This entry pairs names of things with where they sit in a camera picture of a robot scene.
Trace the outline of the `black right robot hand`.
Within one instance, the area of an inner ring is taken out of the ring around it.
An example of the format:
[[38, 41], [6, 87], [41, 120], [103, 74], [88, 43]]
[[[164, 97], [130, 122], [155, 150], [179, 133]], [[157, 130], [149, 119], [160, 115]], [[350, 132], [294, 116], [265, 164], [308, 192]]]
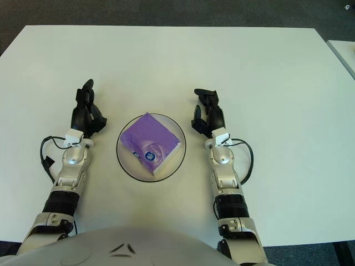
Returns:
[[217, 91], [205, 89], [194, 89], [194, 93], [198, 96], [202, 103], [207, 119], [201, 118], [201, 108], [196, 105], [194, 118], [191, 121], [191, 126], [198, 133], [205, 135], [208, 139], [212, 138], [212, 131], [221, 127], [225, 127], [225, 120], [222, 109], [219, 107], [219, 97]]

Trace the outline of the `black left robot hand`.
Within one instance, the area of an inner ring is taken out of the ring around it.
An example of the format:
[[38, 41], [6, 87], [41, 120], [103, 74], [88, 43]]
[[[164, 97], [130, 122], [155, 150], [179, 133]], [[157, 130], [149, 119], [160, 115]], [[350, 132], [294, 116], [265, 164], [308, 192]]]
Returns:
[[71, 128], [83, 132], [85, 139], [91, 138], [107, 124], [99, 108], [94, 104], [94, 81], [89, 79], [81, 89], [77, 89], [76, 107], [72, 112]]

